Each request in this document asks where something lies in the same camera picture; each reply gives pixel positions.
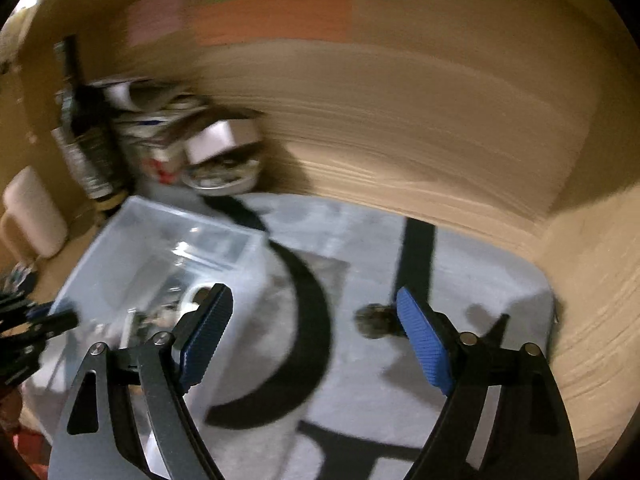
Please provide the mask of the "clear plastic storage bin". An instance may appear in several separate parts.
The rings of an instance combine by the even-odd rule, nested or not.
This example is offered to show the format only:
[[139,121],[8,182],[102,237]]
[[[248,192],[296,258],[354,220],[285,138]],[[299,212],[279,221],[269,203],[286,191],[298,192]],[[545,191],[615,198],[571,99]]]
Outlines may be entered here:
[[[55,298],[54,313],[73,308],[79,323],[44,350],[25,385],[28,404],[52,446],[70,388],[88,350],[104,342],[134,348],[178,324],[178,302],[192,286],[230,288],[233,310],[202,381],[184,395],[203,442],[204,419],[265,284],[266,238],[229,220],[133,197],[89,246]],[[140,387],[129,397],[143,452],[155,476],[168,478]]]

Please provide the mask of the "pink thermos bottle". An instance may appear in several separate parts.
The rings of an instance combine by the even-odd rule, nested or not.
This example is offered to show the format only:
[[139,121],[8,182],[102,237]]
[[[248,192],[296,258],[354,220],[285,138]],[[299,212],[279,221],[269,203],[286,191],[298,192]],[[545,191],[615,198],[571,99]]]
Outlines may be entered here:
[[1,241],[17,262],[52,258],[64,246],[68,227],[37,171],[22,169],[2,193]]

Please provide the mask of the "dark round metal trinket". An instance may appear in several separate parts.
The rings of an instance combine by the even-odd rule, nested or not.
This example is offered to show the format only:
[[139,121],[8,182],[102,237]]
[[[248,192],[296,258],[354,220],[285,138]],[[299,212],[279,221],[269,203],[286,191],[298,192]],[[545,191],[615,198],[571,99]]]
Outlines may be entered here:
[[354,314],[356,329],[368,339],[380,339],[387,336],[405,337],[406,333],[398,318],[397,309],[390,304],[367,304]]

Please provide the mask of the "grey mat with black letters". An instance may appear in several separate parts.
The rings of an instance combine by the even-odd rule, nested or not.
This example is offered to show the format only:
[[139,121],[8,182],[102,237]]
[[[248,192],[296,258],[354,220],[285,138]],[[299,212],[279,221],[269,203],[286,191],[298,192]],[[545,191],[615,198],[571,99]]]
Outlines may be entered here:
[[548,344],[551,287],[504,250],[397,214],[318,197],[139,200],[127,298],[174,325],[209,285],[233,313],[186,397],[228,479],[399,479],[445,398],[401,331],[405,285],[458,330]]

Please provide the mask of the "dark wine bottle elephant label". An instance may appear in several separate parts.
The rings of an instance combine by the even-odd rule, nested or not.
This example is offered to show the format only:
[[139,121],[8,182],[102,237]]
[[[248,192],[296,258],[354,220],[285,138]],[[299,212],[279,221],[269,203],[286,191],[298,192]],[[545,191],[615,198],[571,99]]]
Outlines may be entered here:
[[54,50],[63,74],[63,87],[58,92],[60,126],[54,138],[72,177],[92,200],[96,212],[110,218],[134,190],[111,107],[103,91],[85,80],[76,37],[64,37]]

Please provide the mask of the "white bowl of pebbles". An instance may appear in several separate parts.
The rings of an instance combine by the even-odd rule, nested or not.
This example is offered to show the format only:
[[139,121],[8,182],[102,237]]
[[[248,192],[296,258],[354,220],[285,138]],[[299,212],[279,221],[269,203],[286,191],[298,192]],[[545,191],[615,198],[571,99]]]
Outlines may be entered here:
[[217,157],[182,170],[184,185],[201,196],[220,197],[250,192],[262,172],[257,156]]

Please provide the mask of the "stack of books and papers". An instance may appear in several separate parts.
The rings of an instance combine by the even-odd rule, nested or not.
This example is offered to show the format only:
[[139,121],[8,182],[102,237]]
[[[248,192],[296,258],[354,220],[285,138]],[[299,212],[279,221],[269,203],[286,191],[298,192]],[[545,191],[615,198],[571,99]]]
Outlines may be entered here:
[[104,96],[131,172],[163,184],[179,180],[191,136],[218,120],[248,117],[178,82],[115,77],[91,85]]

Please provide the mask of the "pink sticky note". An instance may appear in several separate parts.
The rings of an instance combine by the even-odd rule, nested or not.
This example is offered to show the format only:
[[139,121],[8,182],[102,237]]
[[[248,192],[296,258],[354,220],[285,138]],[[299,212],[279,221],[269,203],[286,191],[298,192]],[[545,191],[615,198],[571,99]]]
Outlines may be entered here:
[[184,0],[139,0],[126,18],[128,46],[149,44],[183,29]]

